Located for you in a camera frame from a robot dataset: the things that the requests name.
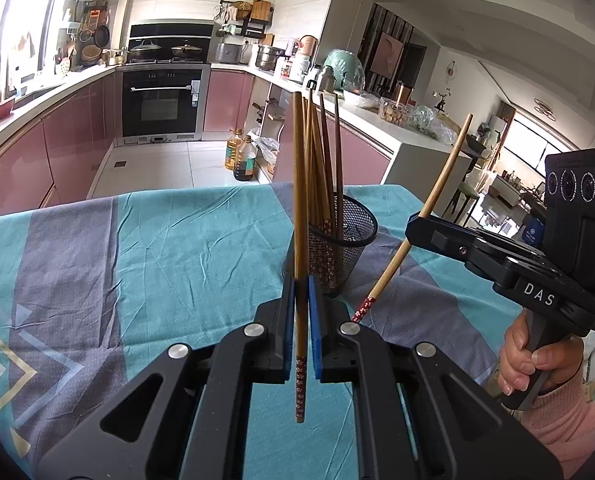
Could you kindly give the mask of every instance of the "hand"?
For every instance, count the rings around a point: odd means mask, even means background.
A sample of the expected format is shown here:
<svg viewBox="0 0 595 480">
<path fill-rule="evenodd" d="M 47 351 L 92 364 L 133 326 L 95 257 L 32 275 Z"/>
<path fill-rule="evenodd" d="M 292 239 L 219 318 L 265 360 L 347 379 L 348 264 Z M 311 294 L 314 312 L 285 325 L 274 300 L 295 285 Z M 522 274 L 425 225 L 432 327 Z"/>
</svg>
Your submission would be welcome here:
<svg viewBox="0 0 595 480">
<path fill-rule="evenodd" d="M 500 351 L 501 390 L 510 395 L 514 390 L 525 392 L 529 387 L 529 375 L 536 369 L 551 370 L 551 376 L 544 385 L 548 390 L 565 383 L 580 367 L 584 342 L 577 336 L 546 345 L 531 353 L 525 346 L 529 341 L 527 311 L 523 310 L 504 333 L 504 346 Z"/>
</svg>

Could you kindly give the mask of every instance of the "white tile floor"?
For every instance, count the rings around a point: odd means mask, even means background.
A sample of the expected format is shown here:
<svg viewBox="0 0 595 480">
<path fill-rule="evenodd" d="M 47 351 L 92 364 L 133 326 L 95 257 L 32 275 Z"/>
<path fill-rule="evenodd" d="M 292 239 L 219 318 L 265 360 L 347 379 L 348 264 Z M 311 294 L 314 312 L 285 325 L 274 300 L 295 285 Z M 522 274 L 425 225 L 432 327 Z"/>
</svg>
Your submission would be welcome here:
<svg viewBox="0 0 595 480">
<path fill-rule="evenodd" d="M 113 148 L 93 198 L 145 189 L 251 186 L 224 167 L 226 142 L 171 142 Z M 117 162 L 125 162 L 116 167 Z"/>
</svg>

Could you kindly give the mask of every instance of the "fingernail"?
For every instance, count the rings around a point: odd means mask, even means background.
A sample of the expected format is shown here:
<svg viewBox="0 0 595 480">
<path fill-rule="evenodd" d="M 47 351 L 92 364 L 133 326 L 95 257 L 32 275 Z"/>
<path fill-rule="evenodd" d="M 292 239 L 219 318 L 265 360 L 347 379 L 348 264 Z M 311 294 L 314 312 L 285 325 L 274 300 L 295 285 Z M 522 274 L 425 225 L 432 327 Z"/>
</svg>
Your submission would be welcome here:
<svg viewBox="0 0 595 480">
<path fill-rule="evenodd" d="M 542 366 L 547 364 L 550 361 L 549 351 L 544 350 L 535 350 L 531 356 L 531 362 L 535 366 Z"/>
<path fill-rule="evenodd" d="M 526 375 L 532 375 L 535 373 L 535 367 L 530 363 L 524 363 L 519 367 L 519 371 Z"/>
<path fill-rule="evenodd" d="M 520 350 L 522 350 L 522 348 L 524 348 L 524 338 L 521 335 L 514 334 L 513 341 L 515 341 L 517 348 L 519 348 Z"/>
<path fill-rule="evenodd" d="M 525 392 L 529 387 L 529 380 L 526 377 L 520 377 L 519 379 L 515 380 L 515 387 L 518 390 Z"/>
<path fill-rule="evenodd" d="M 509 396 L 511 393 L 513 393 L 513 388 L 511 388 L 509 384 L 504 381 L 501 385 L 501 391 L 504 392 L 504 395 Z"/>
</svg>

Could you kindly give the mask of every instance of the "cutting board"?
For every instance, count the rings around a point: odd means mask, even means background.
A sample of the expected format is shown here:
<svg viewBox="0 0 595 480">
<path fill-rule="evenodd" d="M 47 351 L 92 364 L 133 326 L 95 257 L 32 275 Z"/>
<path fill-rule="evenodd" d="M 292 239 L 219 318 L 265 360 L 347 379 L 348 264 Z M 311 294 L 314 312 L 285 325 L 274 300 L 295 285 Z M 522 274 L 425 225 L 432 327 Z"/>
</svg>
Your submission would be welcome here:
<svg viewBox="0 0 595 480">
<path fill-rule="evenodd" d="M 270 20 L 270 6 L 271 2 L 265 0 L 253 0 L 253 9 L 250 12 L 251 18 L 267 22 Z"/>
</svg>

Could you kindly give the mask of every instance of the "camera lens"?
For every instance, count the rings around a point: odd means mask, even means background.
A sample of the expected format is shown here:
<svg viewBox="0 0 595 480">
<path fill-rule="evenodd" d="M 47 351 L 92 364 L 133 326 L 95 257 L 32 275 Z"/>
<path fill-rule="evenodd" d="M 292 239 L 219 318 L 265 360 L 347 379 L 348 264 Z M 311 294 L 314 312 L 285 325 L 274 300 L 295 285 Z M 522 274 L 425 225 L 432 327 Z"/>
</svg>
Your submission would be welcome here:
<svg viewBox="0 0 595 480">
<path fill-rule="evenodd" d="M 575 197 L 575 175 L 571 170 L 562 173 L 562 197 L 569 202 Z"/>
<path fill-rule="evenodd" d="M 557 176 L 551 172 L 551 174 L 548 176 L 548 181 L 546 184 L 548 186 L 548 192 L 554 195 L 557 191 Z"/>
<path fill-rule="evenodd" d="M 584 175 L 581 180 L 581 197 L 584 202 L 590 202 L 595 197 L 595 178 L 590 173 Z"/>
</svg>

